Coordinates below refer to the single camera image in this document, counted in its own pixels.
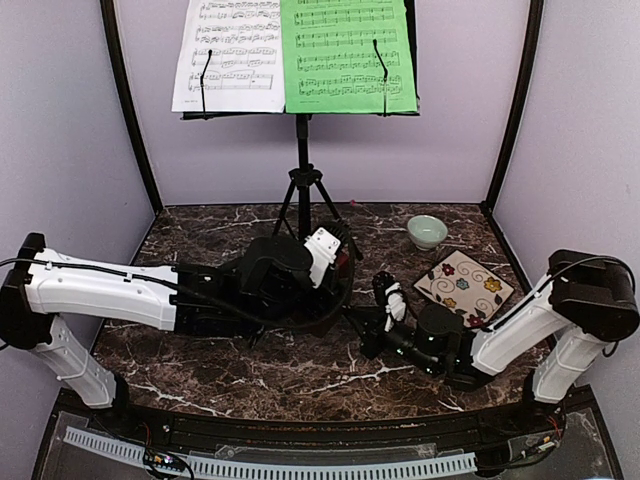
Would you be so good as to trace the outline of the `green paper sheet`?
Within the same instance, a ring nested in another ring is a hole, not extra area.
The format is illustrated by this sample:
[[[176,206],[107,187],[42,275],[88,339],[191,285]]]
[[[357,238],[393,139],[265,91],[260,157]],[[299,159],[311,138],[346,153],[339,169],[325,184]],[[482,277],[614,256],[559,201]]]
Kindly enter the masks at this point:
[[[403,1],[283,1],[285,111],[418,112]]]

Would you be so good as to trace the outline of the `white sheet music paper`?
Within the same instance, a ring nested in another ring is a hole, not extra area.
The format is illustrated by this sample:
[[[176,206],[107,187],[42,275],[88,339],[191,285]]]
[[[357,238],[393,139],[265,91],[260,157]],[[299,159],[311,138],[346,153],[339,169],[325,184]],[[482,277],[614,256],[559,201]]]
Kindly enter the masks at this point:
[[[191,1],[177,62],[172,110],[282,113],[280,3]]]

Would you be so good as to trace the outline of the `dark red wooden metronome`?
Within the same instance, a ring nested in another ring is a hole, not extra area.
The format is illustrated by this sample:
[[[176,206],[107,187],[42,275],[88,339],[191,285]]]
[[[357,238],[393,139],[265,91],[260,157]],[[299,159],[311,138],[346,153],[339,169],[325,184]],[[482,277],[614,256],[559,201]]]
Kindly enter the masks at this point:
[[[341,252],[335,262],[336,271],[340,276],[344,276],[349,271],[349,260],[350,257],[347,253]]]

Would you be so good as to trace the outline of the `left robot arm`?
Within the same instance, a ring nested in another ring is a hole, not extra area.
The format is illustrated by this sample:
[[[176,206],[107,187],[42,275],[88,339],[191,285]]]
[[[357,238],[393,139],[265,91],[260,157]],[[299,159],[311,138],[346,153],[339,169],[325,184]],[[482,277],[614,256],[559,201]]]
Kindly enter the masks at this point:
[[[216,267],[134,267],[61,254],[32,233],[1,287],[1,339],[38,356],[120,436],[141,427],[125,380],[74,337],[68,314],[124,320],[180,335],[257,341],[269,329],[326,330],[354,281],[351,237],[329,225],[305,240],[254,239]]]

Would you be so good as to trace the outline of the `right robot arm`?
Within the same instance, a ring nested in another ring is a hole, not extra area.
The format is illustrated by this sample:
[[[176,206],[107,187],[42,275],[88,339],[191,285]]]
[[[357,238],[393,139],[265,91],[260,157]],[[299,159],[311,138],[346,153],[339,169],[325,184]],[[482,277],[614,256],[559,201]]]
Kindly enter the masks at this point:
[[[524,398],[510,413],[521,434],[534,432],[572,384],[605,348],[614,349],[639,327],[635,277],[622,260],[557,250],[546,276],[491,325],[468,329],[461,315],[426,305],[409,326],[408,301],[395,278],[382,271],[373,285],[376,303],[345,316],[373,359],[391,351],[453,389],[470,392],[492,382],[522,353],[554,333],[561,337],[525,382]]]

